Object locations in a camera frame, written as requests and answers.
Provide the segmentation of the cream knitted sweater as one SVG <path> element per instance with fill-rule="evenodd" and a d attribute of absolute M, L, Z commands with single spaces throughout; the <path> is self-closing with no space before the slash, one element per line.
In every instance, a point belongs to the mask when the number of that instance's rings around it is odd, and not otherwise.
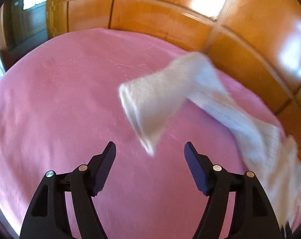
<path fill-rule="evenodd" d="M 242 160 L 261 182 L 279 225 L 293 223 L 301 207 L 301 162 L 292 136 L 242 109 L 223 86 L 210 59 L 186 53 L 163 70 L 123 83 L 125 114 L 149 155 L 154 155 L 166 123 L 189 100 L 227 127 Z"/>

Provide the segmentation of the pink bed cover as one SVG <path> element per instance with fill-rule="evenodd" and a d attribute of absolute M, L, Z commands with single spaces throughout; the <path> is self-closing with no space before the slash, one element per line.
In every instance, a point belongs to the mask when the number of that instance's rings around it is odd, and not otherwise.
<path fill-rule="evenodd" d="M 122 110 L 120 84 L 184 54 L 134 32 L 69 32 L 37 47 L 0 79 L 0 209 L 15 232 L 47 171 L 68 173 L 116 144 L 105 186 L 93 198 L 109 238 L 192 238 L 207 197 L 184 157 L 186 142 L 211 162 L 244 173 L 228 129 L 187 101 L 146 153 Z"/>

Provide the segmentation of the glossy wooden headboard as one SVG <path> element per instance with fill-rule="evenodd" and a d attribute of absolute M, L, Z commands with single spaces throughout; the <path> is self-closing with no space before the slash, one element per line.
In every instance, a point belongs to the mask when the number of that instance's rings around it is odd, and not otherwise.
<path fill-rule="evenodd" d="M 301 0 L 47 0 L 49 37 L 107 28 L 207 54 L 255 92 L 299 146 Z"/>

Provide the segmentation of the dark wooden door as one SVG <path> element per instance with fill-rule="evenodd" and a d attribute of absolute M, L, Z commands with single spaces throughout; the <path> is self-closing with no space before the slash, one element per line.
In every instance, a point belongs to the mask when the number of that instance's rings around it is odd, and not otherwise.
<path fill-rule="evenodd" d="M 9 70 L 48 40 L 47 0 L 5 0 L 0 7 L 0 59 Z"/>

